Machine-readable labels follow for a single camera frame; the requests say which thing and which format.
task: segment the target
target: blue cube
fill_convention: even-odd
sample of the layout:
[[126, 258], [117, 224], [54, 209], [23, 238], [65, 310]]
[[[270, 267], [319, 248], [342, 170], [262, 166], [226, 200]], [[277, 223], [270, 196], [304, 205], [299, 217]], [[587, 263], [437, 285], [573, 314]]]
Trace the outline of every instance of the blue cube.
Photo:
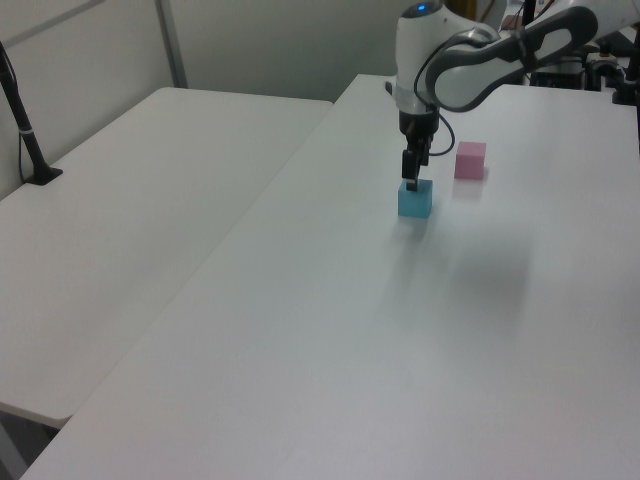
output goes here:
[[431, 214], [432, 180], [418, 180], [418, 191], [407, 190], [403, 180], [398, 189], [398, 215], [401, 217], [429, 218]]

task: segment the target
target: equipment in background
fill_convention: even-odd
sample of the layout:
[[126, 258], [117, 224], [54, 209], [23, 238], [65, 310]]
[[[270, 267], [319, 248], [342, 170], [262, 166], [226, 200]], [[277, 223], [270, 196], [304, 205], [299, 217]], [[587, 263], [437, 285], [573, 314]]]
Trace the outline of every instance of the equipment in background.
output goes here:
[[522, 10], [522, 26], [526, 27], [533, 22], [533, 16], [536, 12], [536, 0], [524, 0], [524, 8]]
[[447, 0], [447, 8], [456, 15], [468, 18], [469, 20], [476, 19], [477, 13], [477, 1], [476, 0]]
[[44, 161], [42, 151], [36, 140], [36, 135], [33, 133], [29, 117], [27, 116], [18, 92], [18, 81], [15, 72], [2, 42], [0, 42], [0, 83], [2, 83], [2, 89], [18, 124], [20, 138], [24, 140], [24, 144], [31, 157], [31, 162], [33, 163], [33, 176], [27, 178], [24, 182], [34, 185], [46, 185], [54, 178], [60, 176], [62, 170], [52, 168]]
[[[540, 18], [500, 38], [488, 25], [455, 15], [442, 0], [408, 8], [398, 20], [395, 85], [387, 86], [407, 139], [402, 154], [406, 188], [417, 190], [420, 166], [434, 156], [430, 150], [440, 120], [449, 127], [441, 108], [472, 110], [500, 85], [638, 21], [640, 0], [558, 0]], [[637, 75], [627, 77], [635, 100]]]

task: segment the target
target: black cable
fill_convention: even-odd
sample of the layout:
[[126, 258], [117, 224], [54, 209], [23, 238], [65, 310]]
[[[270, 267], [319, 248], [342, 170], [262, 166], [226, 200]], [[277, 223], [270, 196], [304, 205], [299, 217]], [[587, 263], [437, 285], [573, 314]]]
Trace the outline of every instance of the black cable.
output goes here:
[[511, 21], [507, 25], [505, 25], [504, 27], [502, 27], [502, 26], [500, 27], [500, 31], [502, 31], [502, 30], [510, 30], [511, 27], [518, 28], [518, 18], [520, 18], [520, 14], [522, 13], [522, 9], [523, 8], [524, 8], [524, 3], [520, 6], [520, 9], [513, 16]]
[[[422, 72], [424, 72], [425, 68], [427, 68], [427, 65], [429, 65], [429, 62], [431, 60], [433, 60], [433, 57], [436, 56], [436, 54], [442, 50], [442, 48], [447, 44], [447, 42], [442, 42], [440, 45], [438, 45], [438, 47], [431, 53], [431, 55], [429, 55], [429, 57], [427, 57], [427, 59], [425, 60], [425, 62], [422, 64], [422, 67], [420, 67], [420, 70], [418, 70], [418, 74], [416, 75], [415, 80], [413, 81], [413, 93], [415, 94], [415, 96], [418, 98], [418, 100], [420, 100], [422, 102], [422, 104], [426, 107], [429, 108], [429, 102], [427, 102], [422, 95], [420, 95], [420, 93], [418, 92], [418, 81], [420, 80], [420, 75], [422, 75]], [[449, 134], [451, 135], [451, 145], [449, 145], [449, 148], [447, 148], [444, 152], [438, 152], [438, 153], [430, 153], [429, 156], [430, 157], [441, 157], [443, 155], [446, 155], [447, 153], [449, 153], [451, 150], [453, 150], [453, 147], [455, 147], [456, 145], [456, 135], [453, 132], [453, 128], [451, 127], [451, 124], [447, 121], [446, 118], [444, 118], [444, 116], [442, 115], [442, 113], [440, 113], [438, 111], [438, 116], [440, 117], [440, 120], [442, 120], [442, 123], [444, 123], [447, 127], [447, 129], [449, 130]]]
[[7, 52], [4, 50], [4, 48], [2, 49], [2, 56], [4, 57], [5, 61], [7, 62], [7, 65], [9, 65], [9, 70], [11, 70], [11, 78], [13, 78], [13, 84], [16, 86], [16, 90], [18, 89], [18, 77], [16, 77], [16, 71], [13, 69], [13, 64], [11, 63], [11, 60], [9, 59], [9, 55], [7, 55]]
[[[4, 49], [4, 46], [0, 43], [0, 46], [2, 46], [2, 56], [5, 60], [5, 62], [7, 62], [7, 65], [9, 66], [9, 70], [11, 71], [11, 78], [13, 79], [13, 84], [16, 87], [16, 92], [18, 91], [18, 77], [16, 76], [16, 71], [13, 69], [13, 64], [11, 63], [11, 59], [9, 58], [9, 55], [7, 55], [6, 50]], [[26, 181], [24, 179], [24, 174], [22, 172], [22, 134], [18, 131], [18, 173], [20, 174], [20, 181], [25, 184]]]
[[538, 16], [536, 17], [536, 20], [539, 19], [542, 15], [544, 15], [546, 13], [547, 10], [549, 10], [549, 7], [551, 5], [554, 4], [556, 0], [549, 0], [549, 3], [547, 3], [544, 8], [540, 11], [540, 13], [538, 14]]
[[22, 135], [18, 132], [18, 172], [20, 172], [20, 181], [24, 185], [27, 183], [22, 174]]
[[416, 97], [418, 97], [418, 100], [420, 100], [422, 102], [422, 104], [429, 108], [429, 102], [427, 102], [422, 95], [420, 95], [420, 93], [418, 92], [418, 81], [420, 80], [420, 75], [422, 75], [422, 72], [424, 72], [424, 69], [427, 68], [427, 65], [429, 65], [429, 62], [431, 60], [433, 60], [433, 57], [436, 56], [436, 53], [438, 53], [440, 50], [442, 50], [442, 48], [447, 44], [447, 42], [442, 42], [440, 45], [438, 45], [438, 47], [431, 53], [431, 55], [429, 55], [427, 57], [427, 59], [425, 60], [425, 62], [422, 64], [422, 67], [420, 67], [420, 70], [418, 70], [418, 74], [416, 75], [415, 80], [413, 81], [413, 93], [415, 94]]
[[438, 115], [440, 116], [440, 120], [442, 120], [442, 123], [444, 123], [447, 126], [447, 129], [451, 134], [451, 145], [449, 145], [449, 148], [447, 148], [444, 152], [430, 153], [429, 154], [430, 157], [441, 157], [443, 155], [446, 155], [451, 150], [453, 150], [453, 147], [455, 147], [456, 145], [456, 134], [453, 133], [453, 128], [451, 128], [451, 125], [449, 124], [449, 122], [447, 122], [447, 119], [444, 118], [440, 112], [438, 112]]

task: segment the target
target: white table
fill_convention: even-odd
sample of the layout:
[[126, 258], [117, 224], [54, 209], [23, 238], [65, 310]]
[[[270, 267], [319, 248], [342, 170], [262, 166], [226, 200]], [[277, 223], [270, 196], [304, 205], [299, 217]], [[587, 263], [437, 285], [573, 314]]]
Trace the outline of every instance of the white table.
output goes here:
[[637, 477], [635, 109], [502, 87], [447, 114], [488, 175], [433, 159], [425, 222], [396, 216], [382, 84], [354, 81], [25, 480]]
[[0, 410], [64, 424], [329, 108], [159, 90], [0, 202]]

